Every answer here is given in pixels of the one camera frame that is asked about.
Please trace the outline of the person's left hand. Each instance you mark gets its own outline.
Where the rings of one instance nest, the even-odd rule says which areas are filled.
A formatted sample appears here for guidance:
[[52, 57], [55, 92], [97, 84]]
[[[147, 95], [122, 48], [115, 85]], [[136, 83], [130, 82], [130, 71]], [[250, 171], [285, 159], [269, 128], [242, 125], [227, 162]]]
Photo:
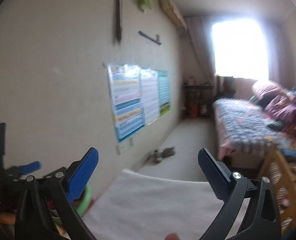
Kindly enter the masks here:
[[180, 240], [180, 238], [176, 233], [171, 233], [167, 235], [164, 240]]

